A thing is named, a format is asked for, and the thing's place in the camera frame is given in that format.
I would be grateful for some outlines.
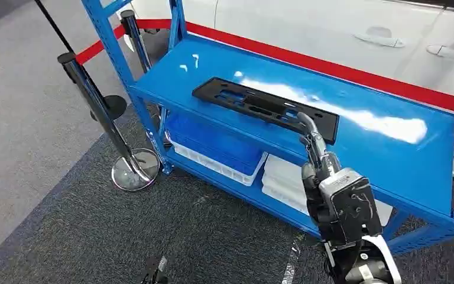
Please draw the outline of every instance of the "lower shelf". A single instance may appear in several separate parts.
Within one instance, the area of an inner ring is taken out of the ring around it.
[[[255,205],[263,211],[290,223],[304,232],[320,238],[319,231],[317,230],[316,225],[312,223],[309,216],[262,193],[263,169],[259,171],[251,186],[245,186],[175,153],[173,147],[167,152],[167,157],[176,167],[212,183],[226,192]]]

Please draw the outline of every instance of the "black stanchion pole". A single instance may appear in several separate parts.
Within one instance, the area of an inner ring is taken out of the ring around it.
[[[140,29],[137,26],[137,19],[135,17],[135,12],[133,10],[122,11],[121,12],[121,24],[124,27],[125,33],[131,39],[133,48],[138,55],[138,59],[140,60],[140,64],[142,65],[142,69],[144,70],[144,73],[147,73],[151,69],[152,64],[148,57],[144,40],[141,37]],[[158,110],[160,113],[158,117],[159,117],[159,120],[161,121],[163,119],[163,115],[162,115],[163,111],[160,106],[158,107]],[[164,132],[163,144],[165,147],[171,146],[170,137],[169,137],[167,131]]]
[[[68,76],[76,83],[96,119],[121,155],[112,168],[112,180],[125,191],[138,191],[152,184],[159,173],[160,162],[149,149],[133,153],[110,117],[102,95],[87,71],[77,62],[76,55],[68,52],[58,57]]]

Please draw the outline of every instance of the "white plastic tray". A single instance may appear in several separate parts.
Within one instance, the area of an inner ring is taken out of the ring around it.
[[[251,186],[253,184],[253,180],[255,180],[255,177],[262,167],[262,164],[264,164],[265,160],[267,159],[267,153],[264,152],[262,154],[262,158],[260,159],[260,162],[258,162],[257,167],[255,168],[255,171],[251,176],[245,175],[244,173],[241,173],[231,167],[227,167],[222,163],[219,163],[209,157],[206,157],[203,154],[200,154],[194,150],[191,150],[187,147],[184,147],[176,142],[173,142],[170,140],[170,142],[173,144],[175,147],[175,152],[181,156],[184,156],[185,158],[188,158],[190,160],[193,160],[196,163],[202,164],[203,166],[207,167],[208,169],[212,169],[216,171],[217,173],[220,173],[228,178],[231,178],[237,182],[242,183],[243,185],[246,186]]]

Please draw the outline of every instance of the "black pole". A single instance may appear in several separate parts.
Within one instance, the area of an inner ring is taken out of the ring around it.
[[[124,158],[128,167],[143,180],[150,181],[151,178],[140,168],[133,156],[130,147],[127,145],[121,133],[117,129],[114,121],[110,117],[109,110],[105,106],[102,95],[91,81],[87,72],[77,62],[73,52],[63,53],[58,57],[58,62],[64,67],[69,77],[71,77],[79,88],[82,96],[94,113],[98,123],[103,127],[119,154]]]
[[[67,50],[69,52],[74,52],[74,50],[72,49],[72,46],[70,46],[70,44],[67,41],[67,39],[63,36],[63,34],[61,33],[60,29],[58,28],[58,26],[54,22],[53,18],[51,17],[50,13],[48,13],[48,10],[46,10],[46,7],[44,7],[43,3],[41,3],[40,0],[35,0],[35,3],[37,4],[37,6],[41,10],[41,12],[44,14],[44,16],[46,17],[46,19],[50,23],[51,27],[55,30],[56,34],[60,38],[60,40],[63,43],[63,45],[67,48]]]

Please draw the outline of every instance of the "shelf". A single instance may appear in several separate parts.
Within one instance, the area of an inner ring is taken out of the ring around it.
[[[167,152],[167,157],[178,167],[192,173],[204,180],[209,181],[215,186],[225,190],[226,192],[241,198],[252,205],[262,209],[263,211],[281,218],[283,221],[308,232],[315,237],[319,237],[319,232],[316,225],[312,223],[309,216],[299,212],[296,209],[262,193],[262,174],[263,168],[259,171],[258,176],[251,186],[245,186],[236,182],[224,175],[210,170],[201,164],[189,160],[177,153],[171,148]]]
[[[370,179],[377,199],[431,222],[453,222],[452,114],[193,35],[129,91],[292,163],[306,161],[297,133],[193,97],[193,89],[211,77],[340,115],[329,150]]]

